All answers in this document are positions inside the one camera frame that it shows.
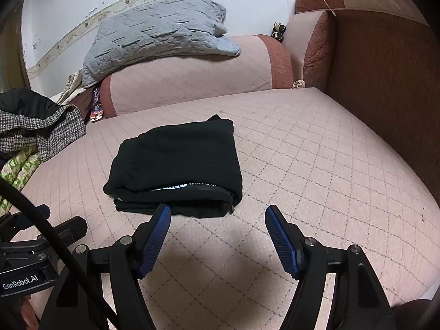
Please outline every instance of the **blue gripper pad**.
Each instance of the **blue gripper pad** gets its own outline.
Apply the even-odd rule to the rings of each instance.
[[[292,277],[296,277],[296,275],[299,273],[296,259],[296,249],[290,242],[280,221],[270,207],[266,209],[265,222],[266,228],[268,229],[269,235],[285,272],[291,274]]]
[[[139,273],[142,277],[145,277],[147,273],[153,270],[170,224],[171,209],[165,206],[142,250],[142,262],[139,268]]]

